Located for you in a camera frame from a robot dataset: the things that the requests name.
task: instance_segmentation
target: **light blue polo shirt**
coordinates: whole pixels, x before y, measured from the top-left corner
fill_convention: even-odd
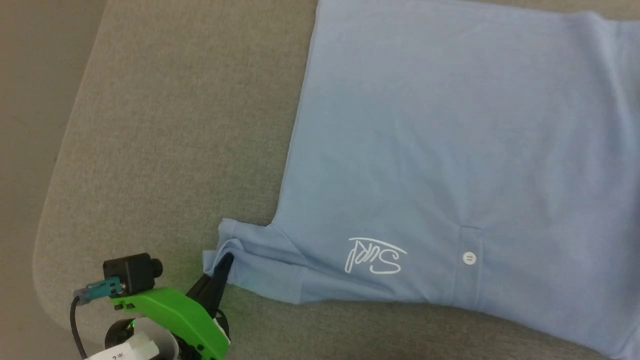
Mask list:
[[[278,211],[229,282],[430,302],[640,359],[640,22],[321,0]]]

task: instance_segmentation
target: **white logo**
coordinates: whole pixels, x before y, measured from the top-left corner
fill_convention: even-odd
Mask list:
[[[400,272],[400,270],[402,270],[400,265],[385,259],[383,256],[385,254],[389,254],[393,258],[393,260],[398,260],[400,258],[400,252],[406,254],[406,251],[404,251],[403,249],[400,249],[399,247],[391,245],[389,243],[385,243],[384,241],[370,238],[350,238],[349,241],[355,241],[355,246],[353,247],[353,249],[351,249],[351,251],[349,251],[349,256],[347,256],[347,263],[344,265],[344,271],[347,274],[351,272],[353,264],[362,264],[367,262],[373,263],[376,259],[380,260],[384,264],[394,267],[395,269],[377,271],[375,270],[374,265],[370,265],[369,271],[374,274],[396,274]]]

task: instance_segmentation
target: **white button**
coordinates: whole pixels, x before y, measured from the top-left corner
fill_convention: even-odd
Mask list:
[[[464,253],[464,255],[462,255],[462,261],[464,261],[465,264],[467,265],[475,264],[476,260],[477,260],[476,255],[471,251],[466,252]]]

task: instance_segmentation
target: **shirt sleeve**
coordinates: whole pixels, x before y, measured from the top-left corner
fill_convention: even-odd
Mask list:
[[[270,299],[299,304],[307,261],[275,226],[223,219],[216,250],[203,252],[204,272],[212,276],[227,253],[234,263],[227,282]]]

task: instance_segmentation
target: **cable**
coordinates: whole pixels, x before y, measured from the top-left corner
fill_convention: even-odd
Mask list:
[[[84,351],[84,346],[82,346],[82,340],[80,340],[80,334],[78,334],[78,326],[76,325],[76,307],[79,301],[80,301],[80,297],[74,297],[74,300],[71,302],[71,311],[69,312],[69,321],[71,322],[71,333],[74,335],[74,340],[76,341],[78,352],[80,352],[80,356],[83,359],[86,359],[87,355],[86,355],[86,352]]]

